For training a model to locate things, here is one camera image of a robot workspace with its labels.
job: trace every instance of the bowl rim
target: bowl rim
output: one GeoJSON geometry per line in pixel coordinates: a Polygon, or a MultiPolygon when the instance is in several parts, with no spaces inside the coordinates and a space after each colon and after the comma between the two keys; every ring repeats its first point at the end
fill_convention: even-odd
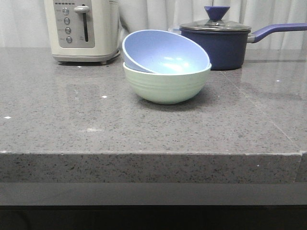
{"type": "Polygon", "coordinates": [[[145,74],[145,75],[153,75],[153,76],[185,76],[185,75],[191,75],[191,74],[197,74],[197,73],[206,72],[206,71],[211,69],[212,64],[209,63],[209,66],[206,69],[203,69],[203,70],[200,70],[200,71],[197,71],[197,72],[182,73],[182,74],[180,74],[180,73],[149,73],[149,72],[142,72],[142,71],[138,71],[138,70],[129,68],[128,66],[126,66],[125,62],[123,63],[123,67],[124,67],[124,69],[127,69],[127,70],[129,70],[131,72],[141,73],[141,74],[145,74]]]}
{"type": "Polygon", "coordinates": [[[132,32],[132,33],[128,34],[128,35],[124,38],[124,40],[123,40],[123,42],[122,42],[122,49],[123,49],[124,54],[129,58],[129,60],[130,60],[133,64],[135,64],[136,66],[138,66],[138,67],[140,67],[140,68],[146,70],[148,73],[158,73],[158,72],[153,71],[153,70],[151,70],[151,69],[149,69],[149,68],[146,68],[146,67],[143,66],[143,65],[140,65],[138,62],[136,62],[136,61],[127,53],[126,48],[125,48],[126,40],[127,40],[130,36],[132,36],[133,34],[142,33],[142,32],[144,32],[144,31],[156,31],[156,32],[161,32],[161,33],[166,33],[166,34],[172,34],[172,35],[174,35],[174,36],[178,36],[178,37],[181,37],[181,38],[183,38],[183,39],[185,39],[185,40],[188,40],[189,42],[192,42],[194,45],[198,46],[201,50],[204,51],[204,54],[205,54],[205,56],[207,57],[207,60],[208,60],[208,65],[206,66],[206,68],[200,70],[199,72],[204,71],[205,69],[207,69],[207,68],[211,65],[210,57],[209,57],[208,53],[206,52],[206,50],[204,50],[199,44],[197,44],[196,42],[194,42],[193,40],[191,40],[191,39],[189,39],[189,38],[187,38],[187,37],[185,37],[185,36],[182,36],[182,35],[180,35],[180,34],[176,34],[176,33],[170,32],[170,31],[165,31],[165,30],[153,30],[153,29],[138,30],[138,31],[135,31],[135,32],[132,32]]]}

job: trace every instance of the lid knob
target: lid knob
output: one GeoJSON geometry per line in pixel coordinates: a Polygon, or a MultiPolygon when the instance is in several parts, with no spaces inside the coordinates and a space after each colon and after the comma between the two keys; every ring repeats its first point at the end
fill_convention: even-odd
{"type": "Polygon", "coordinates": [[[204,7],[210,20],[216,22],[223,18],[226,12],[229,10],[229,6],[205,6],[204,7]]]}

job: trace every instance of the saucepan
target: saucepan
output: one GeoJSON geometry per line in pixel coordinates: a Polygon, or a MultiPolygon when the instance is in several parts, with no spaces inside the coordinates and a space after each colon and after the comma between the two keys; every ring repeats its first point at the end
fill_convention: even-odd
{"type": "Polygon", "coordinates": [[[274,32],[307,30],[307,23],[287,23],[268,25],[250,33],[250,26],[222,20],[229,8],[205,6],[209,20],[180,25],[181,35],[196,42],[208,53],[211,70],[240,68],[244,62],[247,43],[256,43],[274,32]]]}

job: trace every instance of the bowl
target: bowl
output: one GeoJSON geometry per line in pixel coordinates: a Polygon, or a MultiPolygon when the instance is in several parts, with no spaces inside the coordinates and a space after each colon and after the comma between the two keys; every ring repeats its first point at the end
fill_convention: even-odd
{"type": "Polygon", "coordinates": [[[162,30],[140,30],[123,41],[126,66],[142,72],[190,74],[210,65],[205,50],[189,38],[162,30]]]}
{"type": "Polygon", "coordinates": [[[130,69],[123,64],[126,79],[140,97],[158,104],[176,104],[194,97],[209,78],[205,70],[188,74],[158,74],[130,69]]]}

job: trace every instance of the mint green bowl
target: mint green bowl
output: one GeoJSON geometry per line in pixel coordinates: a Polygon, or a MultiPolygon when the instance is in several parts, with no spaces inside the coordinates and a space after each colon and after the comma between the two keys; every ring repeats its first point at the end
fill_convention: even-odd
{"type": "Polygon", "coordinates": [[[205,70],[189,74],[158,74],[140,72],[123,64],[126,79],[140,97],[158,104],[186,101],[204,87],[211,64],[205,70]]]}

